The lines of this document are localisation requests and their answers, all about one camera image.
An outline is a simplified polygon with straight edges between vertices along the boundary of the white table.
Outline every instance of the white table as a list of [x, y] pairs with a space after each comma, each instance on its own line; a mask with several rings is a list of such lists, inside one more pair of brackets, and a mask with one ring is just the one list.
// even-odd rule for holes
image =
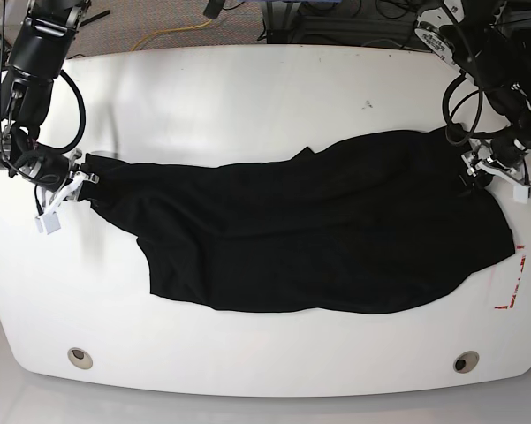
[[[146, 51], [65, 69], [87, 103], [85, 152], [206, 166], [283, 160], [363, 133], [434, 129], [455, 78], [431, 55], [317, 46]], [[60, 146], [78, 115], [63, 81], [54, 92], [41, 142]], [[468, 105], [460, 116], [469, 121], [473, 111]], [[486, 109], [481, 129], [502, 125]], [[0, 172], [0, 319], [29, 371], [147, 390], [342, 396], [521, 375], [531, 367], [531, 202], [513, 202], [504, 182], [492, 191], [526, 248], [446, 298], [387, 315], [241, 314], [149, 295], [135, 237], [86, 203], [65, 204], [64, 228], [37, 234], [33, 186]], [[523, 254], [514, 307], [495, 309], [510, 303]], [[67, 359], [73, 347], [92, 355], [90, 370]], [[465, 351], [481, 360], [460, 375], [453, 361]]]

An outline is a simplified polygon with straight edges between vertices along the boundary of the round hole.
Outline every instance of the round hole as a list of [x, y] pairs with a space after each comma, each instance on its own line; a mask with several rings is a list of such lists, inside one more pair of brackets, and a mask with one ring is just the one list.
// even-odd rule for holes
[[456, 358], [453, 362], [453, 370], [456, 373], [467, 374], [474, 370], [479, 363], [479, 353], [465, 352]]
[[79, 349], [78, 347], [73, 347], [69, 349], [68, 352], [69, 361], [77, 368], [80, 369], [90, 369], [92, 368], [92, 357]]

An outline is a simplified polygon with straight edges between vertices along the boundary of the white tabletop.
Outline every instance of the white tabletop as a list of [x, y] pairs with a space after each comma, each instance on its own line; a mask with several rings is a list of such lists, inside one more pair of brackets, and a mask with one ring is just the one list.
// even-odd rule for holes
[[[456, 76], [427, 54], [301, 46], [146, 51], [65, 69], [87, 104], [85, 152], [206, 166], [283, 160], [363, 133], [434, 129]], [[472, 112], [468, 105], [460, 116]], [[41, 142], [64, 145], [77, 120], [60, 80]], [[481, 129], [502, 125], [486, 109]], [[64, 228], [37, 234], [33, 187], [0, 172], [0, 319], [30, 371], [148, 390], [341, 396], [520, 375], [531, 367], [531, 203], [514, 203], [503, 182], [492, 191], [526, 248], [446, 298], [388, 315], [241, 314], [149, 295], [135, 237], [86, 203], [64, 204]], [[522, 255], [515, 306], [495, 309], [509, 303]], [[70, 363], [72, 347], [92, 355], [90, 370]], [[481, 361], [460, 375], [453, 361], [466, 351]]]

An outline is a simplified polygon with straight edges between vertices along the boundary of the yellow cable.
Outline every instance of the yellow cable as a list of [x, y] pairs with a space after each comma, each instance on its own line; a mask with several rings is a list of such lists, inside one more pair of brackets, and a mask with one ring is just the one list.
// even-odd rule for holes
[[178, 33], [180, 31], [189, 31], [191, 29], [204, 28], [205, 26], [209, 25], [211, 22], [212, 22], [212, 19], [211, 20], [207, 20], [203, 24], [199, 24], [199, 25], [183, 26], [182, 28], [161, 29], [159, 31], [155, 31], [154, 33], [146, 35], [141, 40], [136, 42], [135, 45], [132, 47], [132, 49], [130, 51], [135, 51], [143, 42], [146, 42], [150, 38], [156, 37], [156, 36], [158, 36], [160, 34]]

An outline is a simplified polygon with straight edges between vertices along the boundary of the black cloth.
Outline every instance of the black cloth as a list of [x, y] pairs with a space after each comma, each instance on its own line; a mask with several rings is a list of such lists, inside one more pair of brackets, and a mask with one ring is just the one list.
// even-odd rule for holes
[[93, 210], [138, 236], [151, 293], [218, 310], [388, 314], [514, 254], [444, 129], [396, 131], [286, 162], [220, 168], [88, 155]]

